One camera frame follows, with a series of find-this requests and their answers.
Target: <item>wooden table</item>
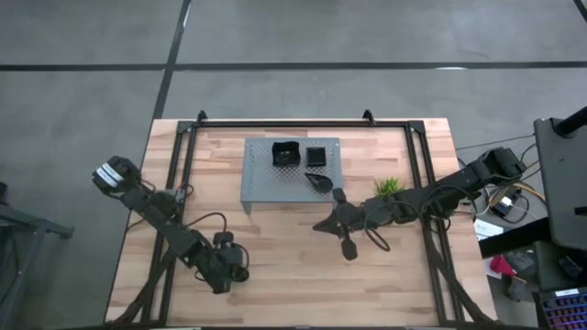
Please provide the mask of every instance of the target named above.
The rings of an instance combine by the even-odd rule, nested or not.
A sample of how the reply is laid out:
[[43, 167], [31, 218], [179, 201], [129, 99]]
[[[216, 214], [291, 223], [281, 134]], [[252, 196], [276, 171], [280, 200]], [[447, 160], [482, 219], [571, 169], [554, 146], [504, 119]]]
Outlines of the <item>wooden table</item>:
[[[439, 179], [459, 168], [449, 123], [445, 118], [424, 121]], [[161, 188], [176, 123], [156, 120], [150, 133], [142, 172]], [[177, 263], [168, 325], [437, 324], [420, 224], [380, 228], [391, 252], [379, 250], [362, 232], [353, 233], [359, 257], [346, 261], [337, 237], [312, 230], [330, 213], [330, 204], [258, 203], [246, 215], [239, 190], [248, 137], [340, 138], [344, 189], [352, 203], [372, 197], [374, 181], [393, 176], [406, 188], [414, 185], [404, 131], [399, 128], [198, 129], [190, 181], [194, 194], [187, 200], [185, 221], [213, 211], [224, 213], [228, 230], [249, 250], [250, 279], [233, 283], [230, 293], [214, 295], [194, 279], [195, 269]], [[419, 141], [415, 145], [427, 184]], [[136, 221], [133, 214], [130, 224]], [[209, 218], [196, 228], [211, 239], [221, 221]], [[146, 223], [127, 233], [106, 319], [120, 315], [146, 281], [154, 237], [155, 230]], [[483, 311], [495, 317], [469, 216], [452, 218], [449, 243], [460, 282]], [[450, 310], [446, 285], [444, 294]]]

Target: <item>gray metal platform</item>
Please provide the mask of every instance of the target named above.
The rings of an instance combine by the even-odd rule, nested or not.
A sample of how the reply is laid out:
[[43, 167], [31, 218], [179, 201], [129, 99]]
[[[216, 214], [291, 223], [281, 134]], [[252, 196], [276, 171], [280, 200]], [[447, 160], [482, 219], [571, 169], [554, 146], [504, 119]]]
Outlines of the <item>gray metal platform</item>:
[[[272, 165], [274, 142], [295, 141], [300, 144], [299, 166], [278, 168]], [[327, 165], [307, 167], [308, 147], [323, 147]], [[325, 175], [342, 188], [340, 140], [337, 137], [251, 137], [245, 141], [240, 201], [249, 203], [331, 203], [332, 192], [317, 192], [304, 173]]]

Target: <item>small black object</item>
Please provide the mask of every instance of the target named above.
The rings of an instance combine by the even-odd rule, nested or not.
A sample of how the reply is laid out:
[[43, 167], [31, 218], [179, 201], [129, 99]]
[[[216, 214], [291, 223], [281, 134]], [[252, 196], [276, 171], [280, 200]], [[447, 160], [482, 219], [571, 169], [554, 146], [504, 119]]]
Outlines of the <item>small black object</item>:
[[512, 205], [517, 202], [521, 195], [522, 190], [520, 188], [506, 188], [506, 191], [501, 198], [502, 200], [503, 198], [508, 198], [510, 200], [510, 204], [506, 206], [505, 204], [502, 204], [502, 200], [500, 200], [499, 203], [497, 203], [495, 206], [490, 207], [490, 210], [498, 216], [505, 217], [509, 215], [510, 211], [512, 211], [514, 208]]
[[223, 245], [226, 243], [232, 243], [235, 240], [235, 236], [232, 232], [219, 232], [214, 234], [214, 239], [212, 240], [212, 244], [215, 246]]
[[509, 287], [505, 292], [505, 296], [514, 302], [519, 303], [524, 298], [524, 292], [526, 291], [526, 282], [518, 279], [516, 276], [511, 278]]
[[327, 165], [327, 152], [323, 147], [311, 147], [305, 149], [308, 167], [320, 167]]
[[0, 182], [0, 204], [4, 203], [6, 198], [6, 190], [8, 190], [8, 186], [4, 182]]
[[319, 193], [330, 193], [334, 186], [327, 176], [312, 173], [304, 173], [304, 175]]
[[300, 165], [300, 144], [295, 141], [274, 142], [271, 148], [273, 166], [288, 167]]
[[355, 242], [351, 241], [350, 238], [343, 239], [342, 243], [340, 243], [340, 247], [342, 248], [342, 255], [348, 261], [356, 259], [359, 255], [357, 253], [357, 245]]

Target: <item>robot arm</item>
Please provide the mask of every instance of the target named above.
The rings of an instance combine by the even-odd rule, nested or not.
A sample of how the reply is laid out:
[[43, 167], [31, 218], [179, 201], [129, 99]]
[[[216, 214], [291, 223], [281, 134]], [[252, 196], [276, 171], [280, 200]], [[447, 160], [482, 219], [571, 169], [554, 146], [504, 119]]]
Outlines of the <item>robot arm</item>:
[[333, 190], [336, 207], [327, 219], [314, 225], [314, 230], [343, 238], [343, 255], [352, 260], [357, 257], [357, 251], [350, 242], [349, 233], [365, 230], [371, 237], [377, 235], [374, 229], [393, 222], [405, 224], [420, 217], [428, 219], [431, 215], [447, 218], [463, 198], [476, 197], [475, 194], [488, 184], [505, 186], [517, 182], [525, 170], [526, 165], [511, 149], [495, 148], [464, 169], [427, 187], [396, 192], [385, 199], [372, 197], [359, 207], [348, 203], [342, 189], [337, 188]]
[[196, 266], [214, 293], [230, 291], [232, 281], [249, 277], [243, 251], [230, 232], [216, 233], [211, 244], [199, 231], [185, 227], [180, 203], [170, 192], [154, 192], [142, 183], [140, 170], [128, 159], [114, 156], [93, 173], [100, 191], [142, 216], [162, 233], [170, 252], [186, 267]]

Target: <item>black bracket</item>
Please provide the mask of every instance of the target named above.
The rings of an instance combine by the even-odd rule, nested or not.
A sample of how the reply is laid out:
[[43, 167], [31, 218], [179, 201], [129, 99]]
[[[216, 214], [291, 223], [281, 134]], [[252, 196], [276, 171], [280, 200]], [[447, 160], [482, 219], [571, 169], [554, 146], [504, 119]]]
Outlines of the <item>black bracket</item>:
[[424, 122], [422, 120], [410, 120], [407, 124], [419, 134], [426, 134], [426, 128], [424, 127]]
[[202, 121], [204, 119], [208, 119], [208, 115], [205, 113], [204, 110], [200, 110], [200, 113], [198, 114], [198, 117], [197, 117], [198, 126], [200, 126], [202, 124]]
[[195, 124], [194, 121], [180, 121], [177, 123], [177, 129], [176, 129], [175, 133], [183, 134], [183, 132], [190, 129], [194, 124]]
[[369, 120], [369, 125], [371, 125], [371, 127], [377, 126], [377, 122], [375, 121], [375, 118], [373, 118], [371, 110], [365, 110], [363, 113], [363, 119]]

